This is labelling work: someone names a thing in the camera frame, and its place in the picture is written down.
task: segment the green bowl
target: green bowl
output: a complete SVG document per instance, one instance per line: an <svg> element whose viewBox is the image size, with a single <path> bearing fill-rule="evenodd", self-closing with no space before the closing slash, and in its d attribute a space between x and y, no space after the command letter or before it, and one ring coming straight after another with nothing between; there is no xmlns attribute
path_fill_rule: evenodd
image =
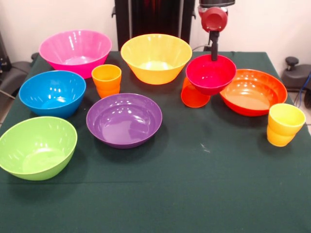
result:
<svg viewBox="0 0 311 233"><path fill-rule="evenodd" d="M0 167L25 180L47 180L68 164L77 139L73 125L61 118L40 116L22 121L0 138Z"/></svg>

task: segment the table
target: table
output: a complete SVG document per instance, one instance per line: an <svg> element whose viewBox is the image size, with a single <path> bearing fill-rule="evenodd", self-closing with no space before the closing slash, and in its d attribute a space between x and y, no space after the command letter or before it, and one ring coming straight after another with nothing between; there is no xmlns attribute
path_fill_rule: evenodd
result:
<svg viewBox="0 0 311 233"><path fill-rule="evenodd" d="M264 52L221 54L238 68L277 76ZM119 52L111 52L106 63L121 67L122 93L143 94L158 103L161 128L130 150L95 139L86 127L86 114L99 96L88 79L81 106L68 119L78 132L68 166L42 182L0 170L0 232L311 231L311 140L306 126L288 146L277 148L266 140L267 116L240 116L219 95L204 108L184 106L184 70L173 82L153 86L140 82ZM48 70L38 57L28 78ZM0 135L30 117L35 114L17 97Z"/></svg>

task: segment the red bowl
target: red bowl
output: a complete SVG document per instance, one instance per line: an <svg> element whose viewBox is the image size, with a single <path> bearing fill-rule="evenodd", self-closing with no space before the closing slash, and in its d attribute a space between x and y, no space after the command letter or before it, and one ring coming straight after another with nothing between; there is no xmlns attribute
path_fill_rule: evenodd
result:
<svg viewBox="0 0 311 233"><path fill-rule="evenodd" d="M218 55L217 61L212 61L208 54L193 59L187 66L186 74L197 90L211 96L231 83L236 71L235 64L229 58Z"/></svg>
<svg viewBox="0 0 311 233"><path fill-rule="evenodd" d="M225 104L236 113L256 117L268 114L272 105L284 103L287 90L279 79L270 74L238 69L232 82L220 95Z"/></svg>

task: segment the blue bowl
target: blue bowl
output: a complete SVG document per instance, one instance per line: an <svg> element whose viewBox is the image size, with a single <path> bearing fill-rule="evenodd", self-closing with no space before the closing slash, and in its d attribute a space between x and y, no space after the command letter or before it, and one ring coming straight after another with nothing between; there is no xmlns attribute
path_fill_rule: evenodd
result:
<svg viewBox="0 0 311 233"><path fill-rule="evenodd" d="M33 76L19 90L19 98L39 116L70 117L79 107L86 82L78 74L54 70Z"/></svg>

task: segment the blue cable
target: blue cable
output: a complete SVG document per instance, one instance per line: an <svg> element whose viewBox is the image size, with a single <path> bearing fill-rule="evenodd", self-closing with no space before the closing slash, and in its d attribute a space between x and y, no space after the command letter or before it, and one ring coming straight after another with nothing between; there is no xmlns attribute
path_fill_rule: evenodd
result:
<svg viewBox="0 0 311 233"><path fill-rule="evenodd" d="M308 78L305 81L305 84L303 84L302 88L300 88L300 90L299 90L299 93L298 93L299 94L299 106L298 106L298 108L300 108L301 102L302 102L302 91L306 88L306 86L307 86L308 82L310 81L310 79L311 79L311 72L308 75Z"/></svg>

